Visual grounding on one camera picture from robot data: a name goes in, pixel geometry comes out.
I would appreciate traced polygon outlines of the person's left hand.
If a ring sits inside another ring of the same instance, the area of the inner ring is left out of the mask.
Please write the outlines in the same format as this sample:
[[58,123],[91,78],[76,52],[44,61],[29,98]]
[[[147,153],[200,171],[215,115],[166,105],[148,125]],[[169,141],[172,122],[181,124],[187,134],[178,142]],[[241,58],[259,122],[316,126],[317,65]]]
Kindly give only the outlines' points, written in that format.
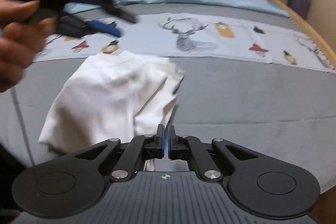
[[46,38],[54,33],[54,20],[48,18],[36,25],[23,23],[37,12],[39,1],[1,1],[1,92],[14,87],[35,55],[45,47]]

